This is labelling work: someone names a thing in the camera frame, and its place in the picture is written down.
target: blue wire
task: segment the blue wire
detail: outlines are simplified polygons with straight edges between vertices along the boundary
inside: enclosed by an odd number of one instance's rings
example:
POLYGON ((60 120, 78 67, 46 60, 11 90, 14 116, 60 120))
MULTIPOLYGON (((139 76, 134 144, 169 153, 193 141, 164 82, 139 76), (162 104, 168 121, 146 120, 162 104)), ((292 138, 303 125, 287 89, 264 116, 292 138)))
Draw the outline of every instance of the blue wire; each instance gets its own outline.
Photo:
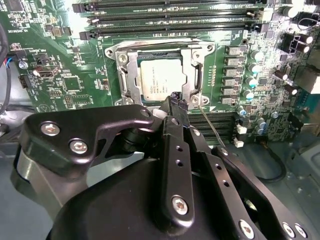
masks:
POLYGON ((11 61, 12 61, 12 57, 10 57, 7 61, 6 61, 6 64, 5 64, 5 66, 9 69, 10 67, 9 67, 9 63, 11 63, 11 61))

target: screw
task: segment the screw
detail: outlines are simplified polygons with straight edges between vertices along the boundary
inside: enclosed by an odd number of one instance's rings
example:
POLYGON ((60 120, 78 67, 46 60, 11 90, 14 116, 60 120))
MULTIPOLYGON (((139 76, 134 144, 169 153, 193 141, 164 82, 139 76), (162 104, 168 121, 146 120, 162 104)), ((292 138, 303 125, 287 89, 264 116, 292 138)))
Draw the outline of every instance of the screw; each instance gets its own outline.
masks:
POLYGON ((119 60, 120 63, 126 64, 128 62, 128 56, 125 55, 125 54, 120 54, 118 56, 118 60, 119 60))
POLYGON ((285 232, 291 237, 294 238, 296 236, 295 232, 292 230, 292 228, 287 224, 287 223, 283 223, 282 224, 283 229, 285 230, 285 232))
POLYGON ((300 225, 298 225, 297 223, 294 226, 295 226, 295 229, 298 231, 298 233, 300 233, 300 235, 306 239, 307 234, 305 230, 302 227, 300 227, 300 225))
POLYGON ((70 143, 70 149, 76 154, 84 154, 88 150, 88 146, 81 140, 74 140, 70 143))
POLYGON ((41 132, 48 136, 56 136, 60 133, 60 128, 53 123, 45 123, 41 126, 41 132))
POLYGON ((240 220, 239 221, 239 226, 241 228, 241 231, 243 234, 248 238, 248 239, 254 239, 255 233, 252 227, 245 221, 245 220, 240 220))
POLYGON ((201 135, 201 133, 200 133, 197 129, 193 129, 192 131, 193 131, 194 134, 197 135, 197 136, 200 136, 200 135, 201 135))
POLYGON ((221 152, 223 153, 223 155, 228 156, 228 152, 224 148, 221 148, 221 152))
POLYGON ((188 205, 187 203, 178 196, 172 198, 172 205, 173 209, 180 215, 186 215, 188 212, 188 205))
POLYGON ((141 114, 142 114, 144 117, 147 117, 147 118, 151 116, 150 113, 147 112, 146 110, 141 110, 141 114))
POLYGON ((19 66, 19 68, 21 68, 23 70, 27 70, 29 67, 28 63, 26 63, 25 61, 20 61, 18 66, 19 66))
POLYGON ((275 112, 271 113, 271 117, 273 119, 277 119, 279 117, 279 113, 275 111, 275 112))

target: cpu socket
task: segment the cpu socket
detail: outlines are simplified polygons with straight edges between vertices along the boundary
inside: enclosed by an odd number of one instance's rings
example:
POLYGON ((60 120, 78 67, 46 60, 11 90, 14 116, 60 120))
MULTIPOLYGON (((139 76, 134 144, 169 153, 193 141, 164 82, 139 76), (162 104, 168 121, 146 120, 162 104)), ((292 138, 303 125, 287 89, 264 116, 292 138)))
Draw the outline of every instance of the cpu socket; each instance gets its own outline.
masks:
POLYGON ((122 98, 116 105, 139 104, 157 108, 172 92, 192 110, 210 103, 201 94, 205 57, 215 43, 197 38, 123 41, 105 49, 116 61, 122 98))

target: motherboard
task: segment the motherboard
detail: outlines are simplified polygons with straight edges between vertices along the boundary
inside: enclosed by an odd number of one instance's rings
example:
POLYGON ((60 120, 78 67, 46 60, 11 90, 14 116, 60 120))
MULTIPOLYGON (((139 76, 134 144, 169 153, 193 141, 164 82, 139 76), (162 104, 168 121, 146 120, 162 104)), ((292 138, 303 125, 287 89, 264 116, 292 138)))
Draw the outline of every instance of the motherboard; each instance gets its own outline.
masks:
POLYGON ((237 147, 319 134, 319 1, 0 0, 21 82, 39 113, 181 93, 190 122, 237 147))

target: ram slot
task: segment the ram slot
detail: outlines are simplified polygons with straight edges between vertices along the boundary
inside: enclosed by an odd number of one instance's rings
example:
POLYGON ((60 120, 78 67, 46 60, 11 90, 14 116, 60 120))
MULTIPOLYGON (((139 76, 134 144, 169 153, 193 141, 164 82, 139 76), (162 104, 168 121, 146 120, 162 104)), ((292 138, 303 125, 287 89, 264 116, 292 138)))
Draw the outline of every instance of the ram slot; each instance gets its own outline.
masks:
MULTIPOLYGON (((217 137, 210 128, 208 122, 202 114, 189 114, 190 125, 198 129, 208 142, 217 141, 217 137)), ((219 133, 223 141, 231 142, 235 134, 236 118, 238 114, 231 113, 210 113, 207 117, 219 133)))
POLYGON ((220 22, 244 22, 251 21, 245 13, 240 14, 217 14, 208 16, 177 16, 177 17, 158 17, 158 18, 137 18, 137 19, 118 19, 109 20, 103 16, 95 16, 89 18, 90 26, 93 28, 124 28, 124 27, 153 27, 168 24, 183 25, 183 24, 202 24, 202 23, 220 23, 220 22))
POLYGON ((177 11, 177 9, 187 9, 187 8, 202 8, 210 9, 210 6, 221 5, 221 4, 250 4, 250 0, 210 0, 210 1, 201 1, 201 0, 184 0, 184 1, 170 1, 170 4, 165 3, 169 1, 143 1, 135 0, 128 1, 95 1, 95 2, 86 2, 86 3, 74 3, 72 4, 73 11, 75 13, 90 13, 90 12, 115 12, 115 13, 124 13, 124 10, 129 10, 126 14, 134 13, 135 11, 139 12, 148 12, 150 9, 166 9, 165 12, 172 9, 177 11))
POLYGON ((152 27, 122 27, 122 28, 97 28, 90 31, 80 32, 81 40, 90 40, 98 38, 107 38, 118 35, 141 35, 141 34, 170 34, 170 33, 207 33, 212 31, 232 31, 243 30, 246 26, 245 22, 221 22, 219 24, 194 24, 194 25, 163 25, 152 27))

